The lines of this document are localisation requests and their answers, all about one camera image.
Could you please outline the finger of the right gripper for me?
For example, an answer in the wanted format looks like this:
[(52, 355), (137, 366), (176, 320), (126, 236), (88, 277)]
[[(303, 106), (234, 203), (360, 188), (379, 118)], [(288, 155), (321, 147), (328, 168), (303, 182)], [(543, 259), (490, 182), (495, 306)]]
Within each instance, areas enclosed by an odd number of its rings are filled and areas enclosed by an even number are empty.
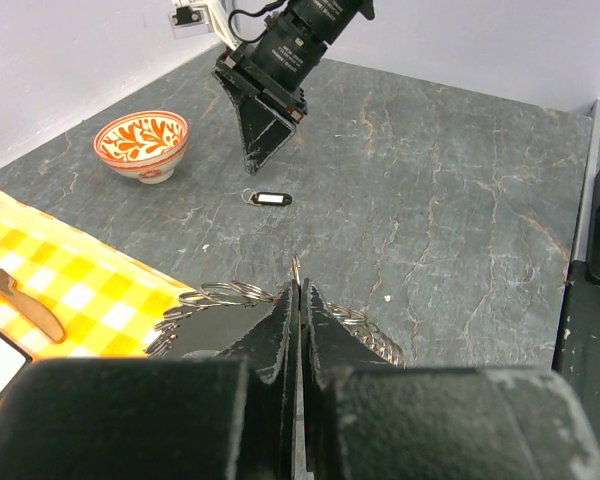
[(296, 133), (296, 124), (257, 98), (238, 101), (245, 170), (256, 175)]

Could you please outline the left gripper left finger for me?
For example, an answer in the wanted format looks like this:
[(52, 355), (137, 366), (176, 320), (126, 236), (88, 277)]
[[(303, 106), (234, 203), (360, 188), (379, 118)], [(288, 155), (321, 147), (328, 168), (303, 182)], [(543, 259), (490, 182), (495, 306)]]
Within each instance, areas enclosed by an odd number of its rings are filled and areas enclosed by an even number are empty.
[(230, 479), (294, 477), (299, 293), (291, 280), (271, 301), (211, 306), (179, 323), (180, 356), (239, 363)]

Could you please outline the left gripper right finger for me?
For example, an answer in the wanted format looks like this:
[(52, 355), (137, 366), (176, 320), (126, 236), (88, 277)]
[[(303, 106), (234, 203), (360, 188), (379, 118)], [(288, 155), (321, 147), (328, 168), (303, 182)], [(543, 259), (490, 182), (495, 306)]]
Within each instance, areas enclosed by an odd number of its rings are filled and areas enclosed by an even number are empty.
[(364, 315), (328, 302), (306, 278), (300, 288), (301, 358), (307, 470), (324, 479), (324, 401), (339, 367), (406, 366), (402, 349)]

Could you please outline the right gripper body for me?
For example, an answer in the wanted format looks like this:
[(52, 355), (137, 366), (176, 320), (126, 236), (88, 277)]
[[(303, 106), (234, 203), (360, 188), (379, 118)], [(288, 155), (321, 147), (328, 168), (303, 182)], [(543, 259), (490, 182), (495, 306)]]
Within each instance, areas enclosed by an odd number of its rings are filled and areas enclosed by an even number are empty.
[(227, 82), (234, 96), (251, 97), (288, 120), (299, 123), (308, 114), (304, 90), (284, 88), (252, 56), (253, 45), (241, 44), (235, 50), (227, 48), (216, 60), (214, 75)]

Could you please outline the black key tag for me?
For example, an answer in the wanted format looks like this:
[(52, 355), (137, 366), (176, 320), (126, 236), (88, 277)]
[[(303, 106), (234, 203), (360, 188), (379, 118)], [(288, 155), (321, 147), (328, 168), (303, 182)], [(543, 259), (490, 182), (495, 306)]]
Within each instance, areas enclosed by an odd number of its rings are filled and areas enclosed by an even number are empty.
[(274, 193), (245, 189), (241, 194), (242, 200), (251, 206), (286, 207), (292, 204), (293, 198), (287, 193)]

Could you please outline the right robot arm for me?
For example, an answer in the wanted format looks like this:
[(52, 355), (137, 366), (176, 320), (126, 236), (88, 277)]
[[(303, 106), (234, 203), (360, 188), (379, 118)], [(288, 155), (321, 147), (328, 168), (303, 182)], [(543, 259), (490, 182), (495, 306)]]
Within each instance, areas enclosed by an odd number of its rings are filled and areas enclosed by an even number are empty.
[(356, 14), (374, 19), (373, 3), (273, 1), (256, 12), (230, 12), (230, 33), (238, 15), (266, 24), (259, 36), (227, 48), (213, 71), (236, 111), (247, 173), (256, 175), (296, 133), (308, 113), (301, 83)]

